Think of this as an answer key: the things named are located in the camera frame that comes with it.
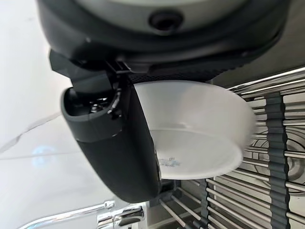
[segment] printed label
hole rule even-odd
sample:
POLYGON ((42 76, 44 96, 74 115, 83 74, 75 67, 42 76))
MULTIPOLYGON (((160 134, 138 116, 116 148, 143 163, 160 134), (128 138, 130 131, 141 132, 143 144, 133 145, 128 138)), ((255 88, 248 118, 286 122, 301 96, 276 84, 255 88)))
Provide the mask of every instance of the printed label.
POLYGON ((180 166, 180 162, 175 160, 174 157, 170 157, 169 159, 159 159, 160 166, 166 167, 178 167, 180 166))

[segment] white plastic bowl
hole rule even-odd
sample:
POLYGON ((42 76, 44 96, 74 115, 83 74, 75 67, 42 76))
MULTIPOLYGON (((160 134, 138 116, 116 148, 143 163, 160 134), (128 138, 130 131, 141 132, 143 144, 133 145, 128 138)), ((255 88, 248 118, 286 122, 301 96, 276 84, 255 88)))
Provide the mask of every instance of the white plastic bowl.
POLYGON ((236 169, 255 125, 247 102, 206 83, 159 81, 135 86, 163 179, 201 179, 236 169))

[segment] dishwasher rack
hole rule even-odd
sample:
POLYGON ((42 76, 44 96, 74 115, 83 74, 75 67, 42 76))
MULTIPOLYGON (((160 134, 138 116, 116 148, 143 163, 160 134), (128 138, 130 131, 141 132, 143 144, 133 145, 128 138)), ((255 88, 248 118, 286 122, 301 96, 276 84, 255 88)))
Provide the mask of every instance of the dishwasher rack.
POLYGON ((173 197, 194 220, 161 205, 180 228, 305 229, 305 68, 228 90, 245 99, 257 118, 243 163, 226 175, 187 181, 201 190, 200 197, 177 188, 202 206, 196 213, 173 197))

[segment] dish rack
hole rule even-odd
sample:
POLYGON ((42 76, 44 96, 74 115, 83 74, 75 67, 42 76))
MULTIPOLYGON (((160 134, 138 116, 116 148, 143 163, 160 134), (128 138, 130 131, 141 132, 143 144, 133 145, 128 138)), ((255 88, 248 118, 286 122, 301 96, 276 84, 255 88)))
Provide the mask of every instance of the dish rack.
MULTIPOLYGON (((179 185, 160 195, 155 205, 160 204, 180 226, 152 228, 305 229, 305 68, 228 90, 245 99, 257 117, 243 163, 219 177, 176 182, 179 185), (189 207, 190 201, 197 208, 189 207), (176 207, 186 214, 177 213, 176 207)), ((22 229, 83 217, 109 206, 107 202, 45 217, 22 229)), ((143 203, 100 214, 97 228, 133 229, 129 225, 145 220, 149 208, 143 203)))

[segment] black plastic housing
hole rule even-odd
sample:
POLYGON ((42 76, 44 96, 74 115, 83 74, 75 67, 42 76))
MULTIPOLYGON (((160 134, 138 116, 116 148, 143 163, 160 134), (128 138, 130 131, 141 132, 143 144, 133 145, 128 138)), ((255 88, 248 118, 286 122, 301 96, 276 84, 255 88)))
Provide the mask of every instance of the black plastic housing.
POLYGON ((138 203, 159 194, 160 178, 153 140, 137 92, 133 84, 124 84, 120 85, 121 96, 114 110, 112 102, 91 113, 89 107, 79 106, 79 101, 71 98, 72 88, 63 93, 61 110, 105 185, 122 200, 138 203))

